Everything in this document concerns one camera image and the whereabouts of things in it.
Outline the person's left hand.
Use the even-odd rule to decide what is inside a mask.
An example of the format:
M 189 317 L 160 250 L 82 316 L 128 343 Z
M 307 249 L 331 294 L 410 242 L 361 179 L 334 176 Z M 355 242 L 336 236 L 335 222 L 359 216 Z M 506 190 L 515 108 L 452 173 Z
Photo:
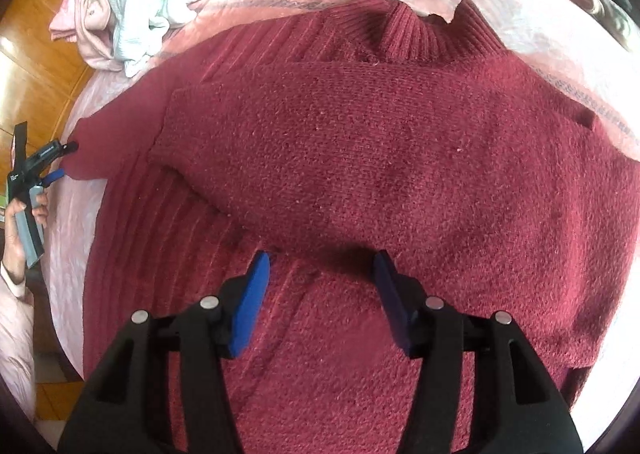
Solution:
M 35 217 L 43 228 L 47 226 L 49 216 L 48 205 L 49 199 L 46 191 L 36 196 L 37 207 L 32 210 Z M 18 235 L 15 216 L 21 214 L 26 205 L 20 200 L 13 199 L 6 205 L 4 212 L 4 252 L 2 257 L 2 265 L 9 274 L 9 279 L 14 285 L 21 284 L 25 280 L 26 260 L 24 247 Z

